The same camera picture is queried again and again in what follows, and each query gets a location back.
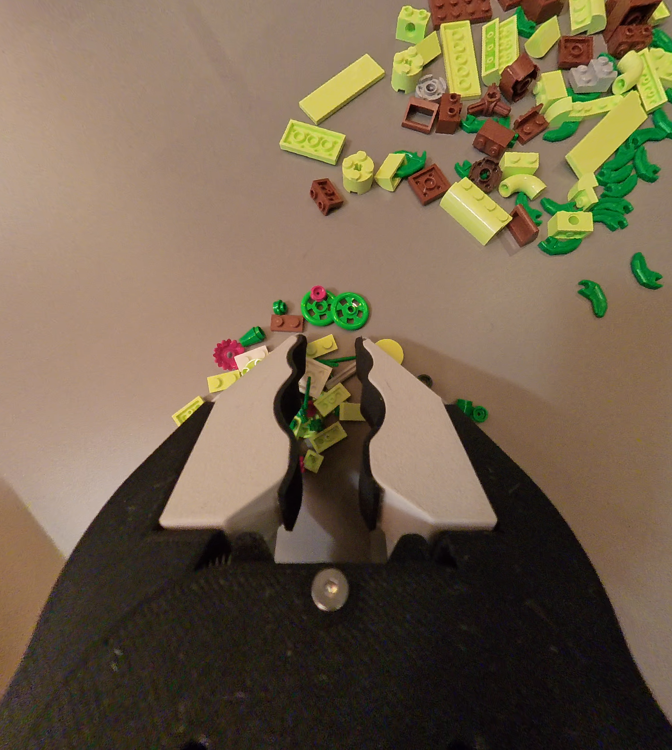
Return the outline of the pile of mixed toy bricks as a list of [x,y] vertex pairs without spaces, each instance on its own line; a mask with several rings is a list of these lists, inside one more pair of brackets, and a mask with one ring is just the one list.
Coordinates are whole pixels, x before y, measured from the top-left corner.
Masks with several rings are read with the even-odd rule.
[[632,193],[655,184],[651,146],[672,142],[672,37],[664,2],[428,2],[404,6],[390,88],[406,96],[400,126],[419,134],[472,137],[474,158],[453,175],[426,151],[392,148],[375,165],[347,155],[345,134],[323,124],[377,84],[385,69],[362,55],[298,106],[280,148],[340,166],[342,185],[312,182],[324,216],[342,193],[404,184],[436,205],[463,239],[511,248],[536,243],[550,257],[575,251],[596,227],[626,230]]

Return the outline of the green spoked wheel piece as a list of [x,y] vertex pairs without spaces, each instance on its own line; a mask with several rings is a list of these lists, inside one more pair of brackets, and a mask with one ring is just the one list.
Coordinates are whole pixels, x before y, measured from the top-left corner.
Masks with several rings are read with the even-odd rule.
[[355,331],[364,327],[369,319],[369,305],[357,293],[342,293],[333,300],[333,321],[342,329]]
[[314,299],[309,289],[301,300],[301,314],[310,324],[326,326],[334,323],[333,303],[335,295],[326,290],[322,299]]

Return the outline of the green curved leaf piece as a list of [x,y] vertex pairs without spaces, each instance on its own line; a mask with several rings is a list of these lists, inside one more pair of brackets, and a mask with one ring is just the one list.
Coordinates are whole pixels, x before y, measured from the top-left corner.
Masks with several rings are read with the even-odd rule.
[[597,318],[603,318],[608,309],[608,300],[602,286],[589,279],[579,282],[578,294],[587,299],[592,306],[592,312]]
[[631,257],[631,271],[640,286],[646,289],[661,289],[663,287],[663,284],[660,283],[663,276],[649,268],[642,252],[636,252]]

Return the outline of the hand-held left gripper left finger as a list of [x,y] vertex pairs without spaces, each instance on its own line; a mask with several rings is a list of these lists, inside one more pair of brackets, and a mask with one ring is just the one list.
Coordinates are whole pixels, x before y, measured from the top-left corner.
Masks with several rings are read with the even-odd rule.
[[292,530],[302,503],[298,444],[306,338],[287,338],[212,404],[160,517],[168,529],[256,532],[275,551],[280,526]]

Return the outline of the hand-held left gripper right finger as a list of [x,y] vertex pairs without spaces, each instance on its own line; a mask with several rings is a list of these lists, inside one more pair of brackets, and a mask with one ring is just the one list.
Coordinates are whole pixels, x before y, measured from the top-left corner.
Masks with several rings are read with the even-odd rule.
[[355,342],[362,451],[360,511],[390,556],[402,536],[492,530],[496,513],[442,399],[367,338]]

